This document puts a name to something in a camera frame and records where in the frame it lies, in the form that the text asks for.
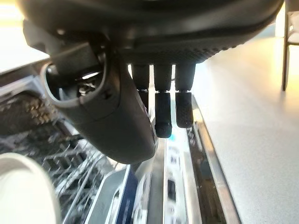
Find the white bowl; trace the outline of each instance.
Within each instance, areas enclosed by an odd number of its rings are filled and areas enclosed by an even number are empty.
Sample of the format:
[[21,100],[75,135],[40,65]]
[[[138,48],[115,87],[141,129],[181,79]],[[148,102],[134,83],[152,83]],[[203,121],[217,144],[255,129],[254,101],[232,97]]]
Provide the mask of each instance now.
[[59,201],[43,168],[30,158],[0,155],[0,223],[59,224]]

